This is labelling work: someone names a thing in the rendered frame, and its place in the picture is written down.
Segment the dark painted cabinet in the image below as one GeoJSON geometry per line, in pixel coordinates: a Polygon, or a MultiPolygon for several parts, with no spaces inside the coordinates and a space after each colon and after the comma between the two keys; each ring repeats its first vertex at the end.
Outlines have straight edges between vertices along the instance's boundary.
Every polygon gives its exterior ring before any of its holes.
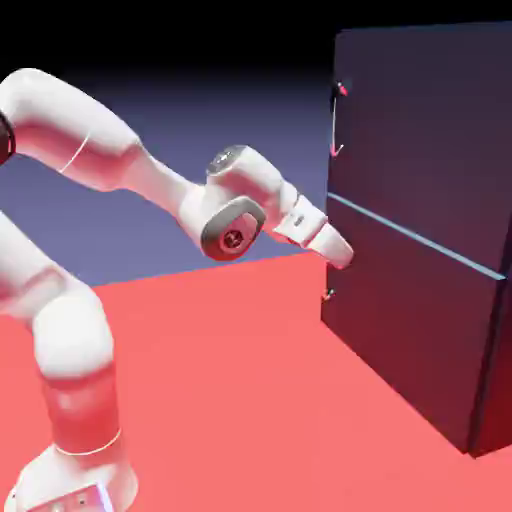
{"type": "MultiPolygon", "coordinates": [[[[352,203],[350,203],[350,202],[348,202],[348,201],[344,200],[342,197],[340,197],[340,196],[338,196],[338,195],[333,194],[332,192],[330,192],[330,190],[329,190],[329,188],[328,188],[328,185],[327,185],[327,201],[326,201],[326,206],[327,206],[327,202],[328,202],[328,200],[330,200],[330,199],[334,199],[334,200],[336,200],[336,201],[338,201],[338,202],[342,203],[343,205],[348,206],[348,207],[352,208],[353,210],[355,210],[355,211],[357,211],[357,212],[359,212],[359,213],[362,213],[362,214],[364,214],[364,215],[366,215],[366,216],[368,216],[368,217],[370,217],[370,218],[372,218],[372,219],[374,219],[374,220],[376,220],[376,221],[378,221],[378,222],[380,222],[380,223],[384,224],[384,225],[385,225],[385,226],[387,226],[387,227],[391,227],[391,228],[393,228],[393,229],[395,229],[395,230],[399,231],[400,233],[402,233],[402,234],[404,234],[404,235],[406,235],[406,236],[408,236],[408,237],[410,237],[410,238],[412,238],[412,239],[414,239],[414,240],[416,240],[416,241],[418,241],[418,242],[420,242],[420,243],[422,243],[422,244],[424,244],[424,245],[426,245],[426,246],[428,246],[428,247],[430,247],[430,248],[434,248],[434,249],[436,249],[436,250],[438,250],[438,251],[440,251],[440,252],[442,252],[442,253],[444,253],[444,254],[446,254],[446,255],[448,255],[448,256],[450,256],[450,257],[452,257],[452,258],[454,258],[454,259],[456,259],[456,260],[458,260],[458,261],[460,261],[460,262],[462,262],[462,263],[464,263],[464,264],[466,264],[466,263],[465,263],[465,262],[463,262],[462,260],[458,259],[455,255],[453,255],[453,254],[450,254],[450,253],[448,253],[448,252],[443,251],[443,250],[442,250],[442,249],[440,249],[439,247],[437,247],[437,246],[433,245],[431,242],[429,242],[429,241],[427,241],[427,240],[425,240],[425,239],[419,239],[419,238],[416,238],[416,237],[415,237],[411,232],[409,232],[409,231],[405,230],[404,228],[402,228],[402,227],[400,227],[400,226],[398,226],[398,225],[396,225],[396,224],[392,223],[391,221],[389,221],[389,220],[387,220],[387,219],[384,219],[384,218],[381,218],[381,217],[378,217],[378,216],[376,216],[376,215],[374,215],[374,214],[372,214],[372,213],[370,213],[370,212],[368,212],[368,211],[362,210],[362,209],[358,208],[356,205],[354,205],[354,204],[352,204],[352,203]]],[[[328,214],[328,217],[329,217],[330,221],[332,222],[331,217],[330,217],[330,215],[329,215],[329,213],[328,213],[328,209],[327,209],[327,214],[328,214]]],[[[351,240],[350,240],[350,239],[349,239],[349,238],[348,238],[348,237],[347,237],[347,236],[346,236],[342,231],[341,231],[341,233],[342,233],[342,234],[347,238],[347,240],[351,243],[351,240]]],[[[500,278],[500,279],[508,279],[508,278],[512,277],[512,259],[511,259],[511,262],[510,262],[510,264],[508,265],[507,270],[506,270],[506,272],[505,272],[505,273],[502,273],[502,274],[493,274],[493,275],[490,275],[490,276],[498,277],[498,278],[500,278]]]]}

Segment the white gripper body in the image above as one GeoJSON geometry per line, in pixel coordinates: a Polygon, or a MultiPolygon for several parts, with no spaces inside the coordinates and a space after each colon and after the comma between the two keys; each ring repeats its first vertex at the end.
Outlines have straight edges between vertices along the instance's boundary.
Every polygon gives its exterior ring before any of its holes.
{"type": "Polygon", "coordinates": [[[313,237],[308,249],[322,256],[337,269],[346,268],[354,256],[351,245],[329,222],[313,237]]]}

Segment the dark cabinet door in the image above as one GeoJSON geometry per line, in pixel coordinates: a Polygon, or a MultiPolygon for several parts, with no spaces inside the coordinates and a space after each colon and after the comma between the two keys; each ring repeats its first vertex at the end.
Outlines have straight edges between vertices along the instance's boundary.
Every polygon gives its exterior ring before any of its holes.
{"type": "Polygon", "coordinates": [[[512,248],[512,22],[336,39],[330,192],[502,274],[512,248]]]}
{"type": "Polygon", "coordinates": [[[487,275],[342,203],[353,262],[324,323],[462,452],[512,445],[512,277],[487,275]]]}

